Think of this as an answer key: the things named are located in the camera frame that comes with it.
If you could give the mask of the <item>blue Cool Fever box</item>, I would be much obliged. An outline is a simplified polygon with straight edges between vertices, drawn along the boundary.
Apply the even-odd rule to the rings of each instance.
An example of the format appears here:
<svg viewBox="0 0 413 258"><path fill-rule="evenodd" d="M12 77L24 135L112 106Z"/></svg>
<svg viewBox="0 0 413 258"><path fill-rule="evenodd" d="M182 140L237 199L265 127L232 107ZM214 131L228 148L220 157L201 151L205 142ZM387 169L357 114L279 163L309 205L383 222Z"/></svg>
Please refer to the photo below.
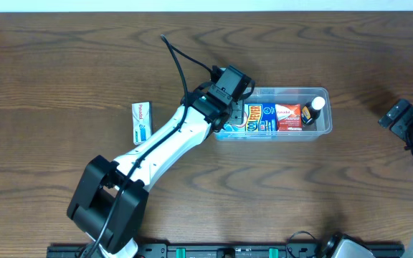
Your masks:
<svg viewBox="0 0 413 258"><path fill-rule="evenodd" d="M218 138L248 138L277 131L275 103L244 104L242 124L226 124L215 133Z"/></svg>

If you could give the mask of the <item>red Panadol ActiFast box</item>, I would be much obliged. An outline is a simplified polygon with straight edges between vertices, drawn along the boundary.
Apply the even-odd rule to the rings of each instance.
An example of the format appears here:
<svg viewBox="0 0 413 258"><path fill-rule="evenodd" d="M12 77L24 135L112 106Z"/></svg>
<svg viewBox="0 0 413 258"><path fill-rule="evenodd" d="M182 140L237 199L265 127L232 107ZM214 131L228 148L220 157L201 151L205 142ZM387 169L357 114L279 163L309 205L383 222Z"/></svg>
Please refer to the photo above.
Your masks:
<svg viewBox="0 0 413 258"><path fill-rule="evenodd" d="M278 131L301 131L300 105L276 104L275 112Z"/></svg>

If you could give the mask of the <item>dark bottle white cap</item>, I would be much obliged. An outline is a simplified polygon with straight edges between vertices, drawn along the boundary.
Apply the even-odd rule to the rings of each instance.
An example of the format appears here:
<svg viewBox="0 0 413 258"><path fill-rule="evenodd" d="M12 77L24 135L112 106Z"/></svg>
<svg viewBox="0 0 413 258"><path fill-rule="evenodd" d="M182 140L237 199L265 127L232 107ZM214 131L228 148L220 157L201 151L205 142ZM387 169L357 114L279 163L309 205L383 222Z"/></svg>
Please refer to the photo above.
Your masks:
<svg viewBox="0 0 413 258"><path fill-rule="evenodd" d="M319 118L325 104L326 100L323 97L315 97L310 102L307 102L301 110L302 123L304 125L313 124Z"/></svg>

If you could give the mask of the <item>white Panadol box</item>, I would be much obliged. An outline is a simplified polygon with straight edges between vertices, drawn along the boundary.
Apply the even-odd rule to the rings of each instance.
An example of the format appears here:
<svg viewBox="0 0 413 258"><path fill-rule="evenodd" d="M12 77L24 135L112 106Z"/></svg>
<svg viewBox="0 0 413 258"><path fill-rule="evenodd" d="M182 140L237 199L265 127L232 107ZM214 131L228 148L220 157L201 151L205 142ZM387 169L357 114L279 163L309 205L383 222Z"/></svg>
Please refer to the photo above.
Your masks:
<svg viewBox="0 0 413 258"><path fill-rule="evenodd" d="M133 142L140 145L152 136L152 111L150 102L132 104Z"/></svg>

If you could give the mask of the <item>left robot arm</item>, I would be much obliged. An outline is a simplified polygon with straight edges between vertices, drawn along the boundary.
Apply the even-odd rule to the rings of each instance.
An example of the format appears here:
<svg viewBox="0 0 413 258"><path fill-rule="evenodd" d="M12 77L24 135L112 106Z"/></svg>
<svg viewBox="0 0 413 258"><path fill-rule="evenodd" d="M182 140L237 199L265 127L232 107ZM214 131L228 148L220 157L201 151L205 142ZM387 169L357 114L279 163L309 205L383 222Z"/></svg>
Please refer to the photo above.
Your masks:
<svg viewBox="0 0 413 258"><path fill-rule="evenodd" d="M148 140L108 161L96 156L85 167L67 216L93 243L82 257L134 257L148 195L157 180L187 151L220 131L229 110L251 94L255 81L235 86L232 93L205 82L185 91L174 116Z"/></svg>

